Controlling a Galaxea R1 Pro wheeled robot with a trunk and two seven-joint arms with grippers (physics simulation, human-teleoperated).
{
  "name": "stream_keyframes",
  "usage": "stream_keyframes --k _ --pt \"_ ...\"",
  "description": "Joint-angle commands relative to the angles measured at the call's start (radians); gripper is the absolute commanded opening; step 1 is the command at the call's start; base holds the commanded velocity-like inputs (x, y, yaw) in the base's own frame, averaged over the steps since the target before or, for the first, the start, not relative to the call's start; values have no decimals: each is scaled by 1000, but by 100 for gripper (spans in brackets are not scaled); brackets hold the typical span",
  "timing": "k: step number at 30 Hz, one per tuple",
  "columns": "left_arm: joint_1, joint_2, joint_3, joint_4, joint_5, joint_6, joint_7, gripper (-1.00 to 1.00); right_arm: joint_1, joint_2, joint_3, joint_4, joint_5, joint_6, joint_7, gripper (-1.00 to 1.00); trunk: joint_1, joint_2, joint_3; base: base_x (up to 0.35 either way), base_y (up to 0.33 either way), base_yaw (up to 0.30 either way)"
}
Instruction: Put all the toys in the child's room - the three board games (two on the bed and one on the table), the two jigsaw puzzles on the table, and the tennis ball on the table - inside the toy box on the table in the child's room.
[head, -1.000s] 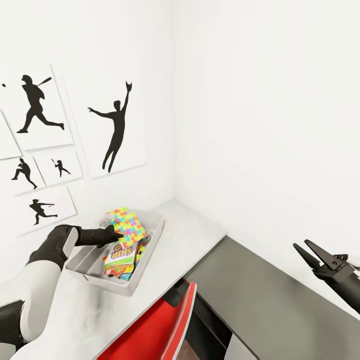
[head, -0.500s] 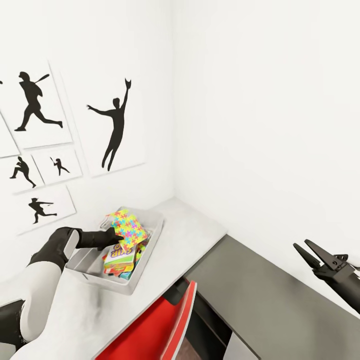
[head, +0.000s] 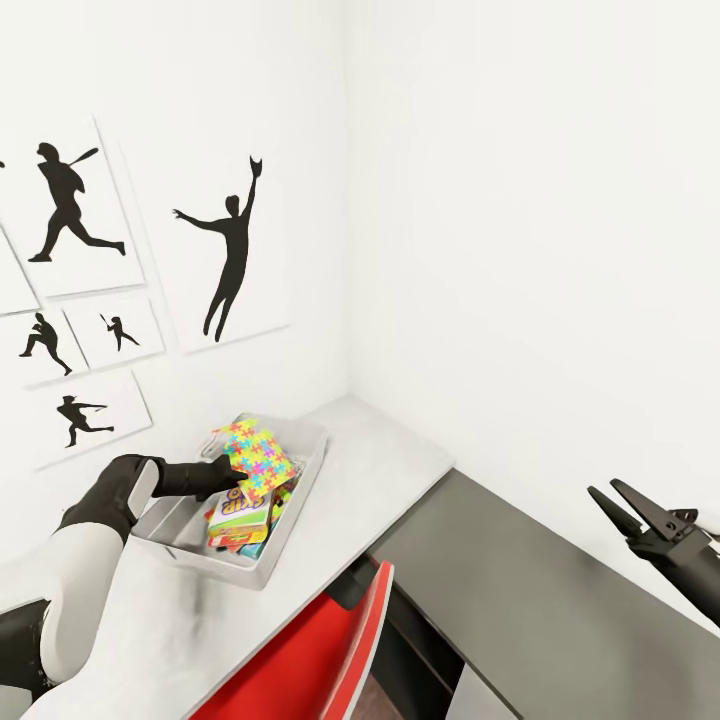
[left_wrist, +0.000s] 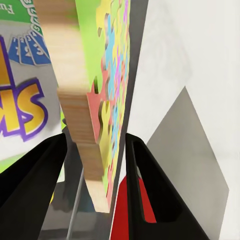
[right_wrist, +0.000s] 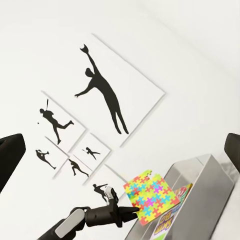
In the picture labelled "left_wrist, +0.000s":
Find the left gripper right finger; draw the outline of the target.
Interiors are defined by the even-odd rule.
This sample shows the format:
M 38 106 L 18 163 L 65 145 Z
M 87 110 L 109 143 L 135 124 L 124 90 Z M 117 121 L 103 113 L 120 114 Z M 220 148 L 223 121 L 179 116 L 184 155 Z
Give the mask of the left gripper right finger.
M 145 142 L 125 134 L 129 240 L 210 240 Z M 156 223 L 145 220 L 137 167 Z

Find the board game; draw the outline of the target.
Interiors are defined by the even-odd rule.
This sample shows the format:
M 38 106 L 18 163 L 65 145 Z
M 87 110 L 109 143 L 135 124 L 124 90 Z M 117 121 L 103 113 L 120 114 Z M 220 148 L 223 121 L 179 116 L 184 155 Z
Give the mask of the board game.
M 57 88 L 33 0 L 0 0 L 0 174 L 63 133 Z

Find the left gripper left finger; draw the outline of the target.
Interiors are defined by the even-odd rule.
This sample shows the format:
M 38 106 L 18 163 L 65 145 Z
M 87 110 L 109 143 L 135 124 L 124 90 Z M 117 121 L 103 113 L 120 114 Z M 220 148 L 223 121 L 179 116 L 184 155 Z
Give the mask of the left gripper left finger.
M 0 173 L 0 240 L 38 240 L 67 152 L 54 135 Z

